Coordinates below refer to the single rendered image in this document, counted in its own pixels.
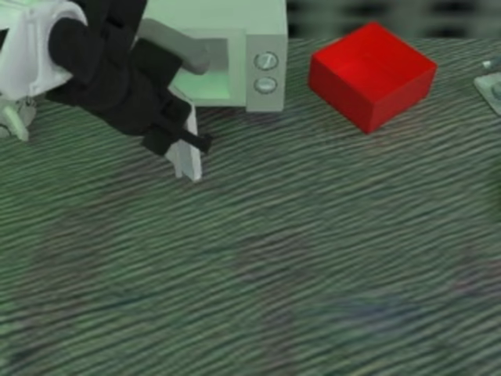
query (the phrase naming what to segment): microwave handle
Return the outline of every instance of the microwave handle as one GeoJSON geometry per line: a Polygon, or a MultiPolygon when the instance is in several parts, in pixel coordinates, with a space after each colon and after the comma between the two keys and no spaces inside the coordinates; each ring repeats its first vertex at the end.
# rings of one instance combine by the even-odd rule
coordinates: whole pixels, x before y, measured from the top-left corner
{"type": "Polygon", "coordinates": [[[204,74],[211,65],[205,43],[156,20],[143,19],[137,35],[178,56],[182,59],[182,67],[188,72],[204,74]]]}

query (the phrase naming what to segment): table surface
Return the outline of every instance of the table surface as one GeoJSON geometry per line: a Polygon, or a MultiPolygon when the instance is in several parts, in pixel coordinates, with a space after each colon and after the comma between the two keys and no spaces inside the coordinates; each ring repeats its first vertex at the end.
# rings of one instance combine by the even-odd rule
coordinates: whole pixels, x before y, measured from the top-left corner
{"type": "Polygon", "coordinates": [[[431,94],[363,135],[306,86],[199,112],[205,177],[43,103],[2,141],[0,376],[494,375],[501,119],[488,40],[411,40],[431,94]]]}

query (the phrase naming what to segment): microwave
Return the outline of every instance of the microwave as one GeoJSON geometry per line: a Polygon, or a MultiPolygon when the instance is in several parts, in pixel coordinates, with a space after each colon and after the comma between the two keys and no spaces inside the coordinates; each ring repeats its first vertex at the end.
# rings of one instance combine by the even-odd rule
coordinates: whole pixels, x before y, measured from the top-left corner
{"type": "Polygon", "coordinates": [[[207,46],[208,72],[195,75],[181,69],[172,82],[196,107],[283,110],[286,0],[149,0],[143,17],[207,46]]]}

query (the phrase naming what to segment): red box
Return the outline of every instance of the red box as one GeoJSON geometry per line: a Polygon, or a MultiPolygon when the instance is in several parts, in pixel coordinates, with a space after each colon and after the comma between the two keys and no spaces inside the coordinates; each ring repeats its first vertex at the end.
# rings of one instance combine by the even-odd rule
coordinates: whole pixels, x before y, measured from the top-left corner
{"type": "Polygon", "coordinates": [[[312,55],[309,87],[365,133],[426,97],[437,64],[376,22],[312,55]]]}

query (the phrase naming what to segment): microwave knob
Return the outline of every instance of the microwave knob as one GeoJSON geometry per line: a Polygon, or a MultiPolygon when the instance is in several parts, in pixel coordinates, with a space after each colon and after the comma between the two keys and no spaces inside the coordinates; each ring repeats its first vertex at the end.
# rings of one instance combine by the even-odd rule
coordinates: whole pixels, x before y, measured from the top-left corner
{"type": "Polygon", "coordinates": [[[256,80],[254,83],[255,89],[261,94],[271,94],[276,90],[278,84],[271,77],[263,77],[256,80]]]}
{"type": "Polygon", "coordinates": [[[258,69],[270,71],[279,65],[279,58],[273,52],[265,52],[257,55],[254,63],[258,69]]]}

